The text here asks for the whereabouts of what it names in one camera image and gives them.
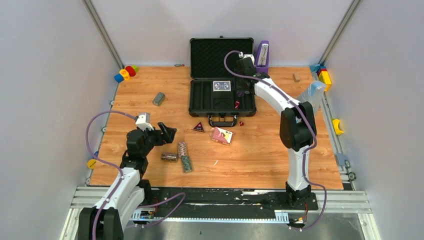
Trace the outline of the grey-green poker chip stack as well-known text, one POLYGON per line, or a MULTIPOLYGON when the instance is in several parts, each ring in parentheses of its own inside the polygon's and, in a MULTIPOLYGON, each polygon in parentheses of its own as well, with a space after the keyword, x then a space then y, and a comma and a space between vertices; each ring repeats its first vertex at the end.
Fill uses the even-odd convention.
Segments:
POLYGON ((160 107, 162 103, 164 102, 165 98, 166 98, 166 95, 163 92, 158 92, 157 95, 154 97, 152 103, 155 106, 160 107))

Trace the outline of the purple metronome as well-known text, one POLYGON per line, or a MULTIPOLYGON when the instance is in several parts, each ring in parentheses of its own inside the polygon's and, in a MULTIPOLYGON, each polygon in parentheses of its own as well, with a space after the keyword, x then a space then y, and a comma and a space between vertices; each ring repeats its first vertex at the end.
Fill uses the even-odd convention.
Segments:
POLYGON ((262 40, 257 49, 256 49, 256 55, 254 57, 254 65, 256 70, 259 73, 266 73, 269 72, 269 41, 268 40, 262 40))

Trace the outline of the small wooden block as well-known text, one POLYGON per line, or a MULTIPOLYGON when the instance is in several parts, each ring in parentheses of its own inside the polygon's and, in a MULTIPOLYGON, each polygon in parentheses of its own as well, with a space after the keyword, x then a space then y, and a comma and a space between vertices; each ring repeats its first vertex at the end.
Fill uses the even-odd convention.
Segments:
POLYGON ((300 82, 300 81, 301 81, 301 76, 300 76, 300 74, 299 74, 299 73, 297 73, 297 72, 293 73, 292 77, 293 77, 293 81, 294 81, 295 83, 298 83, 298 82, 300 82))

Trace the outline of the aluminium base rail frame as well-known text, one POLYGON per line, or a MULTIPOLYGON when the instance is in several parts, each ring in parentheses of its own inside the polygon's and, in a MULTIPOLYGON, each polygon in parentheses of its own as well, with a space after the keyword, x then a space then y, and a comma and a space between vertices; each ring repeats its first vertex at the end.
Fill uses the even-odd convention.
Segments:
POLYGON ((353 227, 365 239, 381 238, 364 191, 314 189, 303 206, 289 206, 284 189, 154 187, 151 193, 159 200, 152 222, 228 222, 284 227, 302 213, 340 220, 354 214, 353 227))

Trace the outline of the black triangular all-in button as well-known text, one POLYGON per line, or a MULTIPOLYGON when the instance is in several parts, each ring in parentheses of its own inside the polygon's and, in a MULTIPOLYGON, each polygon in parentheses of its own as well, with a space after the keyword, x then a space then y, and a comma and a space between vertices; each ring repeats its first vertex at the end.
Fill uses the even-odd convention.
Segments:
POLYGON ((204 124, 201 122, 201 121, 199 121, 193 128, 192 128, 192 130, 193 131, 196 131, 196 132, 202 132, 202 133, 205 133, 206 132, 206 130, 205 130, 205 127, 204 127, 204 124))

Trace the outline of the clear plastic bag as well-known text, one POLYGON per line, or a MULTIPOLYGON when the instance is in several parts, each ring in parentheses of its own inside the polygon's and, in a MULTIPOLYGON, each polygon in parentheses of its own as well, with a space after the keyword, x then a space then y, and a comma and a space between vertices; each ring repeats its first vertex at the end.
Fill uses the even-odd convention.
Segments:
POLYGON ((320 104, 324 97, 327 85, 319 80, 314 80, 297 98, 300 102, 309 102, 312 105, 313 113, 316 115, 320 109, 320 104))

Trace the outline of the colourful round toy blocks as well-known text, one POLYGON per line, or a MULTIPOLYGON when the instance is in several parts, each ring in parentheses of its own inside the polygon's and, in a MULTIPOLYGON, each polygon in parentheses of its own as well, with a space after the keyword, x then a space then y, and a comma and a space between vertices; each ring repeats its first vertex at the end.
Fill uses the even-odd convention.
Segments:
POLYGON ((135 77, 139 72, 139 67, 136 65, 127 65, 125 68, 121 69, 118 74, 114 76, 114 80, 117 83, 130 80, 132 77, 135 77))

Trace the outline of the yellow round tag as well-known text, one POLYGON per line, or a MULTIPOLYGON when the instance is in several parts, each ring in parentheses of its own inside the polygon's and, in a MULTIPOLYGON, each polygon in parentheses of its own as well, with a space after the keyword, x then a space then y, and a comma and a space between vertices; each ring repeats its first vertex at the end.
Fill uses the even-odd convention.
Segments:
POLYGON ((97 163, 97 160, 96 159, 94 159, 94 158, 92 158, 92 159, 90 159, 90 160, 88 160, 87 161, 87 167, 90 169, 90 170, 94 170, 95 169, 95 166, 96 166, 96 163, 97 163))

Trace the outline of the yellow curved toy piece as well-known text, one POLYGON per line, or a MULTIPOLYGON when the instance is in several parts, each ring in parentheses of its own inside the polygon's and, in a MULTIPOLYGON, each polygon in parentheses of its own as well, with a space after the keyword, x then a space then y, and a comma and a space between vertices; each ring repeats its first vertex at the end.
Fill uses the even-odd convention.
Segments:
POLYGON ((344 133, 344 131, 341 128, 341 120, 340 119, 333 118, 332 119, 332 125, 333 125, 334 132, 337 136, 340 136, 344 133))

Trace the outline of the colourful toy brick stack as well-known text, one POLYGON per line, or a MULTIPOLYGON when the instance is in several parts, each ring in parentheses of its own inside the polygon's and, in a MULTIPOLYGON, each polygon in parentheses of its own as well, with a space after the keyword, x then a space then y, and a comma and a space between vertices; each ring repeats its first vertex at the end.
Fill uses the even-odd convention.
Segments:
POLYGON ((309 69, 312 73, 315 73, 317 75, 317 78, 320 82, 326 85, 324 91, 327 92, 332 86, 332 81, 331 81, 330 74, 327 68, 324 65, 315 64, 315 65, 310 65, 309 69))

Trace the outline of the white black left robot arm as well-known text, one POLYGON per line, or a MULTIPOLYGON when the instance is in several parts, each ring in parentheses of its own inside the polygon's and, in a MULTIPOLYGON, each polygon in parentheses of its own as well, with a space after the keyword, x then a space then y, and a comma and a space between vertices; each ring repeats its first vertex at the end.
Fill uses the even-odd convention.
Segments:
POLYGON ((150 182, 142 179, 148 166, 147 156, 154 147, 171 144, 177 133, 176 128, 163 122, 158 126, 155 129, 149 123, 141 123, 127 133, 126 151, 113 184, 93 207, 84 207, 79 214, 79 240, 122 240, 136 208, 152 203, 150 182))

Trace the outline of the pink poker chip stack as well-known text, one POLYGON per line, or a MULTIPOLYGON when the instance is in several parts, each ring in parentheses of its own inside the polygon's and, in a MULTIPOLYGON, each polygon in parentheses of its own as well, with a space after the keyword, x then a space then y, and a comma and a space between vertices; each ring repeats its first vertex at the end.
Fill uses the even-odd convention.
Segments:
POLYGON ((177 143, 177 153, 180 158, 188 156, 188 147, 186 142, 181 141, 177 143))

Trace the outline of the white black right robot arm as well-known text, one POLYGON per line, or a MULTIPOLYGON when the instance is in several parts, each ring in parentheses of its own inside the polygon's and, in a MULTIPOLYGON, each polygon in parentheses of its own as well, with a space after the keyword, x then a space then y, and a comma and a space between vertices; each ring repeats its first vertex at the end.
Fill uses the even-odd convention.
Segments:
POLYGON ((289 163, 285 201, 298 209, 311 194, 309 156, 317 145, 313 106, 289 96, 266 73, 257 72, 251 56, 242 54, 236 67, 237 87, 262 98, 280 115, 279 137, 288 149, 289 163))

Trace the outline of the blue playing card deck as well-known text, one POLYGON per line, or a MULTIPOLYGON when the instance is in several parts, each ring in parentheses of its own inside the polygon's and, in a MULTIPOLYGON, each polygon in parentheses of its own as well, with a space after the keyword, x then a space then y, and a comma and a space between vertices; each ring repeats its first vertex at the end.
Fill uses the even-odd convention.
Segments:
POLYGON ((213 81, 213 91, 214 92, 231 92, 232 84, 230 80, 216 80, 213 81))

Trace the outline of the dark green poker chip stack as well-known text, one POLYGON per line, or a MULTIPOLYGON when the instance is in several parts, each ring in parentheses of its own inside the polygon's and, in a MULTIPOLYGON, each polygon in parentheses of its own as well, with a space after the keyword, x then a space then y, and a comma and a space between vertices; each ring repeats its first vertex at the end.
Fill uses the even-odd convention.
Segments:
POLYGON ((182 169, 184 173, 190 173, 194 170, 191 159, 188 155, 181 156, 181 163, 182 163, 182 169))

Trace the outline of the brown poker chip stack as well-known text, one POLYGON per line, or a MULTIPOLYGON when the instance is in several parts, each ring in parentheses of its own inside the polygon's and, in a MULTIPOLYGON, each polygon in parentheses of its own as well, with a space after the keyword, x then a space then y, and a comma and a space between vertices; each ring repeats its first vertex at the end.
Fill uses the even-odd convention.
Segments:
POLYGON ((165 162, 176 163, 179 160, 179 155, 177 153, 163 152, 160 159, 165 162))

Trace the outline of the black poker set case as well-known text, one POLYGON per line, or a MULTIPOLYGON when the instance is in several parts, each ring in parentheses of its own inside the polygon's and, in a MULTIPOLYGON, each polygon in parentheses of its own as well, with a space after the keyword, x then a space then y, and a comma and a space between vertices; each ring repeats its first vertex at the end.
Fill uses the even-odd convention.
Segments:
POLYGON ((211 127, 233 127, 239 117, 256 114, 256 100, 253 94, 238 97, 235 76, 226 70, 235 71, 237 55, 225 55, 233 50, 251 54, 254 39, 233 38, 191 38, 190 82, 188 113, 192 117, 206 117, 211 127), (231 81, 231 91, 213 91, 213 81, 231 81))

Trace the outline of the red playing card deck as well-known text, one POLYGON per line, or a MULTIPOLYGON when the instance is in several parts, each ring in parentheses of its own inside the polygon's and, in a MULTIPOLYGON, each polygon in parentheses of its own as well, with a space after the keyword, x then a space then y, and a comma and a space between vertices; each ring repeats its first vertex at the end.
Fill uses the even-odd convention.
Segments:
POLYGON ((209 136, 212 141, 223 144, 223 145, 231 145, 234 133, 232 131, 220 128, 220 127, 213 127, 209 131, 209 136))

